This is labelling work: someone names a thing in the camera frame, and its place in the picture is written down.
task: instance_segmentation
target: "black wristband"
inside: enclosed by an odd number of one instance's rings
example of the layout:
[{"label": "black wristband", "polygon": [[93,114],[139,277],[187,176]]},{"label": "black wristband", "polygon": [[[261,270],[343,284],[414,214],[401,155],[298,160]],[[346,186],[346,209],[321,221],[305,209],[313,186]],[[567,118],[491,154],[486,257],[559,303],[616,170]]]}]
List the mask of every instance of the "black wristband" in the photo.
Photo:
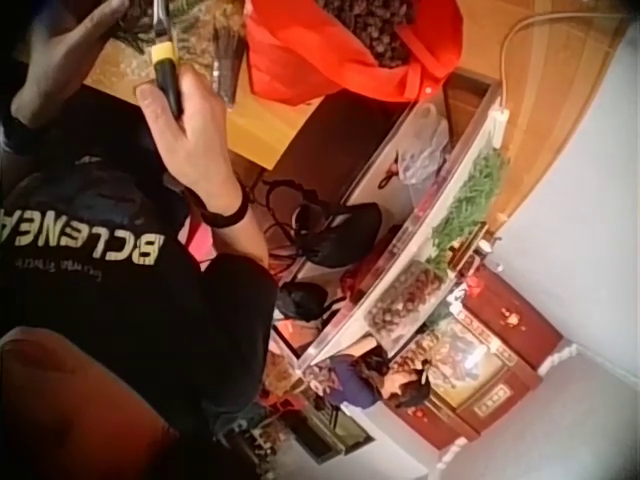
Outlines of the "black wristband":
[{"label": "black wristband", "polygon": [[219,213],[203,210],[202,220],[204,223],[211,228],[222,229],[233,227],[244,220],[244,217],[247,216],[247,212],[249,211],[249,195],[242,186],[240,187],[240,190],[242,190],[242,200],[240,201],[240,206],[235,212],[231,215],[221,215]]},{"label": "black wristband", "polygon": [[6,105],[2,112],[2,146],[5,149],[16,155],[29,155],[46,133],[46,128],[27,127],[11,114],[11,102]]}]

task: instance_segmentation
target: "hand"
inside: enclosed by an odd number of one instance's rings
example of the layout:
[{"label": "hand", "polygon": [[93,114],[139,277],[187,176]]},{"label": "hand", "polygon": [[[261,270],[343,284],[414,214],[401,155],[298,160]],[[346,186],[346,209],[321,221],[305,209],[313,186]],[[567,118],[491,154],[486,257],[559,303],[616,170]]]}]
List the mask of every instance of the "hand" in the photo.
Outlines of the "hand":
[{"label": "hand", "polygon": [[230,215],[240,205],[242,191],[227,149],[225,105],[190,65],[182,66],[178,75],[184,110],[181,125],[155,85],[137,88],[138,103],[167,170],[193,190],[207,210]]},{"label": "hand", "polygon": [[59,1],[52,2],[32,27],[29,71],[11,104],[13,116],[31,128],[51,120],[80,88],[128,7],[129,0],[108,0],[78,24]]}]

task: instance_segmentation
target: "plastic bag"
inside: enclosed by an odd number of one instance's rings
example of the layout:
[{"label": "plastic bag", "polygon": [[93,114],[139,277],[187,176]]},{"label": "plastic bag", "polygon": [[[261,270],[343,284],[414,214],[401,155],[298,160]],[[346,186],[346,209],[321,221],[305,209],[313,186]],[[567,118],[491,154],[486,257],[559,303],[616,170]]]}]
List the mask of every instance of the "plastic bag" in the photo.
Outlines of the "plastic bag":
[{"label": "plastic bag", "polygon": [[251,0],[247,16],[253,92],[297,105],[346,88],[390,102],[432,95],[456,67],[462,16],[455,0],[416,0],[416,21],[397,29],[410,63],[379,67],[369,50],[314,0]]},{"label": "plastic bag", "polygon": [[409,187],[416,206],[436,178],[447,153],[449,124],[430,103],[416,107],[413,131],[398,156],[398,178]]}]

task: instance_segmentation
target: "wooden cabinet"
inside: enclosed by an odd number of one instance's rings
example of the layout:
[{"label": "wooden cabinet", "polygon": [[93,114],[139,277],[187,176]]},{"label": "wooden cabinet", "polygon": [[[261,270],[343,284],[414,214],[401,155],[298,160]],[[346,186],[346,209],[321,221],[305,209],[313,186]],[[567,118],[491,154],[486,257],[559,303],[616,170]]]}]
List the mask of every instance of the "wooden cabinet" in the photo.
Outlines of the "wooden cabinet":
[{"label": "wooden cabinet", "polygon": [[496,273],[480,266],[475,276],[482,289],[475,296],[465,297],[465,308],[532,368],[538,369],[562,340],[560,332]]},{"label": "wooden cabinet", "polygon": [[476,275],[479,293],[465,297],[451,319],[417,336],[394,360],[401,366],[420,360],[416,352],[428,352],[431,399],[409,411],[389,408],[440,450],[459,437],[477,439],[538,387],[537,368],[562,340],[502,278],[484,266]]}]

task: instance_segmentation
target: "red bag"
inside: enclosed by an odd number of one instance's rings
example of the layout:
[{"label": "red bag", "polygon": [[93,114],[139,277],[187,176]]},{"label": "red bag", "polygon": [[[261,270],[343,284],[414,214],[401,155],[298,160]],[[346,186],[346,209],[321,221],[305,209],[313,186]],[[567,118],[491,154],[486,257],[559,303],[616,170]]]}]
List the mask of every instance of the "red bag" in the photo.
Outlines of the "red bag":
[{"label": "red bag", "polygon": [[341,88],[390,102],[429,97],[458,64],[462,15],[455,0],[416,0],[397,29],[408,65],[379,67],[371,52],[314,0],[251,0],[247,18],[253,92],[289,105]]}]

